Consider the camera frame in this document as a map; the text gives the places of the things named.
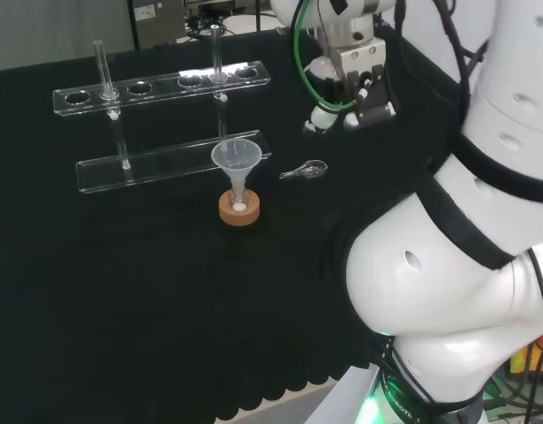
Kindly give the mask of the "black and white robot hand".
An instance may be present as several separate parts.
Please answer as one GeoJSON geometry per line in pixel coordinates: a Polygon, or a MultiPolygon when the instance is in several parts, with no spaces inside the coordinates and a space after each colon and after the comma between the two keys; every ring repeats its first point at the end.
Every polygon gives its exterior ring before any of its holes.
{"type": "Polygon", "coordinates": [[[392,119],[396,109],[386,79],[386,42],[373,37],[367,42],[330,46],[318,37],[322,54],[304,68],[321,105],[305,122],[311,133],[327,132],[338,119],[349,130],[392,119]]]}

